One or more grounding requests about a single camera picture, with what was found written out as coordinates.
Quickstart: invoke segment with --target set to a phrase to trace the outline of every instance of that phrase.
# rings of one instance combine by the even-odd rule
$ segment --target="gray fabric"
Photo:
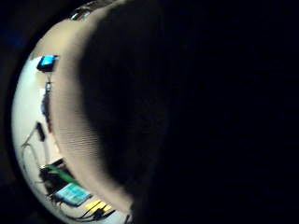
[[[58,146],[75,178],[116,209],[129,212],[132,195],[140,190],[136,186],[148,181],[153,169],[148,163],[154,164],[163,138],[164,101],[155,69],[160,66],[148,64],[152,57],[159,61],[151,49],[161,18],[155,1],[119,2],[100,9],[95,32],[93,25],[82,28],[73,48],[61,55],[52,79],[50,113]],[[124,89],[114,91],[128,104],[110,88],[122,80]],[[128,83],[130,90],[124,91]],[[128,117],[116,117],[115,108]],[[114,134],[119,129],[122,133]],[[114,142],[117,148],[111,147]],[[144,167],[147,171],[140,173]],[[135,182],[137,176],[143,180]]]

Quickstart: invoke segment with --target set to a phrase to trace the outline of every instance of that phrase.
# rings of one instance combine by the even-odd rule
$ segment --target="yellow object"
[[[110,205],[100,200],[94,201],[92,203],[88,203],[86,204],[85,207],[87,210],[91,209],[91,212],[95,212],[98,209],[102,209],[104,212],[107,212],[112,208]]]

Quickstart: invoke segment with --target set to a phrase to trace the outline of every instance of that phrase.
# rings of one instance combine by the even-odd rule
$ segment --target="blue light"
[[[54,55],[46,55],[43,57],[43,61],[41,62],[40,65],[45,66],[45,65],[52,64],[54,59],[55,59]]]

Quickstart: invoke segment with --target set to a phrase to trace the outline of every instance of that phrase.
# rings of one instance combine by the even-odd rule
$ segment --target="ribbed fabric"
[[[60,55],[52,75],[50,116],[57,144],[78,182],[114,208],[129,212],[132,200],[107,174],[101,156],[101,140],[86,118],[83,92],[78,82],[78,61],[82,50],[95,22],[105,17],[105,13],[102,9],[95,11],[90,17],[94,16],[96,20],[89,21],[73,35],[69,46]]]

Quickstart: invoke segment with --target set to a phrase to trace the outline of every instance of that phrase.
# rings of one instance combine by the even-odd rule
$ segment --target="green object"
[[[73,183],[79,186],[79,183],[76,179],[74,179],[71,175],[68,175],[66,172],[63,172],[59,170],[57,167],[48,164],[46,165],[47,168],[51,169],[53,172],[55,172],[62,180],[64,180],[67,183]]]

